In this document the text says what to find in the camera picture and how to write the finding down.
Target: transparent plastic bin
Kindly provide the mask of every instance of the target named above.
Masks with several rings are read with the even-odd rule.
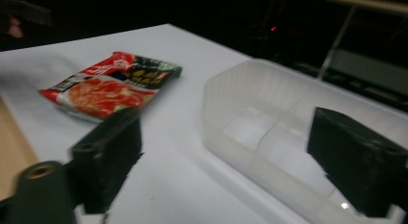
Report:
[[[315,107],[342,112],[407,148],[408,115],[282,65],[250,60],[204,90],[204,145],[311,223],[399,223],[358,214],[306,152]]]

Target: white tabletop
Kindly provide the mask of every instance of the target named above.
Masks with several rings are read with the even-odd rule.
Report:
[[[41,161],[69,160],[68,148],[96,126],[38,94],[126,51],[183,66],[144,108],[144,156],[113,204],[110,223],[306,223],[202,144],[206,81],[250,57],[172,25],[0,53],[0,93]],[[98,223],[100,215],[81,215]]]

